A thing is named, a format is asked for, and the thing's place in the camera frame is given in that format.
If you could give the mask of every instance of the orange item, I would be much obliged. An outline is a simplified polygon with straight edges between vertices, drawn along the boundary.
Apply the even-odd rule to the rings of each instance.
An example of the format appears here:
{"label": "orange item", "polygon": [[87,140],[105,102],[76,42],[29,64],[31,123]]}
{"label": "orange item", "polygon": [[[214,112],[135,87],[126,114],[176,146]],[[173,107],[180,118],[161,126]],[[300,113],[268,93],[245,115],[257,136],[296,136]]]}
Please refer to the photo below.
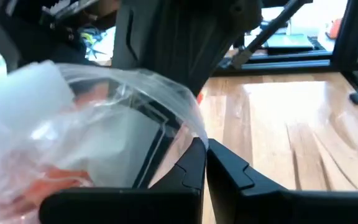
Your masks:
{"label": "orange item", "polygon": [[83,93],[76,97],[75,105],[81,108],[85,104],[92,101],[105,100],[109,94],[109,83],[99,83],[95,85],[89,92]]}
{"label": "orange item", "polygon": [[202,93],[199,93],[199,95],[197,96],[197,103],[200,104],[202,102],[204,98],[204,95]]}
{"label": "orange item", "polygon": [[328,27],[326,32],[327,36],[334,40],[338,37],[339,29],[341,28],[342,18],[335,19],[331,22],[331,25]]}
{"label": "orange item", "polygon": [[62,170],[51,167],[45,177],[36,180],[30,185],[24,195],[28,201],[40,206],[46,197],[59,190],[69,189],[70,187],[83,187],[84,185],[90,185],[90,183],[91,178],[85,171]]}

